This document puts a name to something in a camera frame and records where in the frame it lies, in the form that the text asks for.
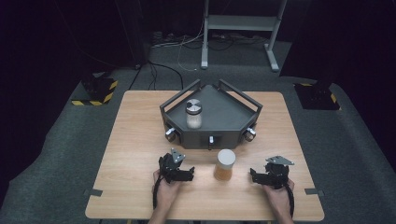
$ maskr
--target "wooden table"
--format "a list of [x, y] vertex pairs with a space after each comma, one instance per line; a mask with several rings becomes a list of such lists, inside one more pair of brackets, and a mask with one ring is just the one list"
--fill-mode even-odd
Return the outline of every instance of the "wooden table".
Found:
[[265, 159], [277, 155], [295, 162], [290, 167], [290, 179], [295, 182], [294, 220], [324, 218], [318, 195], [305, 194], [305, 189], [315, 186], [281, 93], [245, 92], [263, 108], [256, 138], [234, 149], [236, 162], [228, 182], [213, 176], [218, 149], [184, 149], [165, 139], [160, 105], [176, 93], [125, 92], [93, 186], [103, 193], [91, 195], [87, 217], [149, 219], [152, 173], [159, 168], [158, 159], [174, 147], [186, 155], [180, 169], [195, 166], [195, 173], [191, 182], [183, 183], [169, 219], [274, 220], [261, 186], [251, 182], [249, 168], [264, 173]]

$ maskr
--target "white metal frame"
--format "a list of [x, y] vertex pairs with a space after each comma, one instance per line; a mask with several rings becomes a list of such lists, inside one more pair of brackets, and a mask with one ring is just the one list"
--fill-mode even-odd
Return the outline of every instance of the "white metal frame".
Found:
[[209, 0], [205, 0], [205, 29], [204, 44], [202, 46], [201, 68], [208, 67], [207, 54], [207, 32], [210, 29], [217, 30], [252, 30], [252, 31], [272, 31], [269, 44], [264, 48], [274, 72], [279, 71], [273, 47], [276, 40], [277, 31], [282, 21], [283, 11], [288, 0], [281, 0], [279, 11], [276, 17], [249, 17], [249, 16], [225, 16], [209, 15]]

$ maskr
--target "jar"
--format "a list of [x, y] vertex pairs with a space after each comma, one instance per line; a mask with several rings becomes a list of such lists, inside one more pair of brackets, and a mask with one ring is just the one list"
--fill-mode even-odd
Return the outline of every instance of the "jar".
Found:
[[233, 175], [235, 153], [230, 149], [223, 149], [218, 154], [214, 176], [217, 180], [230, 180]]
[[187, 101], [187, 127], [190, 129], [199, 129], [202, 126], [202, 105], [197, 99]]

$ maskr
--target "person's right hand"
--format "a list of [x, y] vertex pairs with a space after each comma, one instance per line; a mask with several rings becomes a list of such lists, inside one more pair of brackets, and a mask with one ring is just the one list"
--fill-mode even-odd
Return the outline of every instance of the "person's right hand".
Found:
[[[294, 189], [294, 182], [289, 179], [290, 189]], [[279, 224], [294, 223], [290, 214], [290, 201], [288, 191], [285, 187], [274, 189], [272, 186], [262, 185], [262, 189], [267, 194], [271, 209]]]

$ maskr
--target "jar lid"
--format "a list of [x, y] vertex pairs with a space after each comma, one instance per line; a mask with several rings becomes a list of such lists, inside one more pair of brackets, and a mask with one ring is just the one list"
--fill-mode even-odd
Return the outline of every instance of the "jar lid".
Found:
[[235, 158], [235, 153], [230, 149], [222, 149], [218, 154], [219, 163], [224, 169], [231, 169]]
[[197, 115], [202, 112], [201, 101], [197, 99], [190, 99], [187, 101], [186, 112], [191, 115]]

